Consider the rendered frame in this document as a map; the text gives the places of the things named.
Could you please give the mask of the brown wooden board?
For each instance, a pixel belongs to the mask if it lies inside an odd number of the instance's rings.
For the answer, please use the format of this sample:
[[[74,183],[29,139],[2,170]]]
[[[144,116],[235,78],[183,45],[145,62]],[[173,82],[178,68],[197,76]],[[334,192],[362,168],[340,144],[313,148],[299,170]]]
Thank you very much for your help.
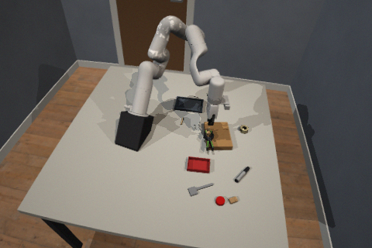
[[[227,122],[214,122],[213,126],[208,126],[208,122],[204,122],[206,136],[208,136],[208,127],[210,127],[210,130],[213,131],[214,134],[214,138],[212,139],[214,150],[232,150],[233,143]]]

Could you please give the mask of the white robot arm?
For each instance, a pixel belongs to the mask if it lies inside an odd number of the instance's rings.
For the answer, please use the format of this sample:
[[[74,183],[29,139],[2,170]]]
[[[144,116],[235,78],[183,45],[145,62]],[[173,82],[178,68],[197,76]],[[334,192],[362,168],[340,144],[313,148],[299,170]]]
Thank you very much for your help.
[[[199,87],[209,84],[208,102],[213,105],[220,103],[220,105],[224,105],[225,110],[229,110],[228,95],[223,95],[222,97],[225,81],[219,72],[216,69],[198,72],[196,65],[197,59],[205,55],[208,51],[204,41],[205,34],[198,26],[187,26],[178,17],[172,15],[160,21],[147,53],[148,57],[153,60],[153,63],[144,61],[139,65],[133,103],[132,105],[124,105],[124,108],[129,109],[128,113],[132,115],[149,116],[147,109],[153,88],[153,79],[157,80],[162,77],[170,59],[170,53],[166,48],[170,33],[188,41],[192,52],[190,61],[191,76],[194,83]]]

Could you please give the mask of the red open tray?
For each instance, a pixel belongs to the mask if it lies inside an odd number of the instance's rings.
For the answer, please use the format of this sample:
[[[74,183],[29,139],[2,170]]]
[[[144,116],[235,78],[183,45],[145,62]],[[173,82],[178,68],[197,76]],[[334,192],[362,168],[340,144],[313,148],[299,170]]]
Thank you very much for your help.
[[[200,157],[188,157],[187,171],[209,174],[210,159]]]

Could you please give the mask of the red button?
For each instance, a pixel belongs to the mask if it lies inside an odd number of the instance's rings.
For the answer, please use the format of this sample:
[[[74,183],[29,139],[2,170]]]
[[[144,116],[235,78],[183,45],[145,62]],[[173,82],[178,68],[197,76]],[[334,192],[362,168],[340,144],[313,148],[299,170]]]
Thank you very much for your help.
[[[216,198],[215,203],[219,206],[222,206],[225,203],[225,199],[222,196],[219,196]]]

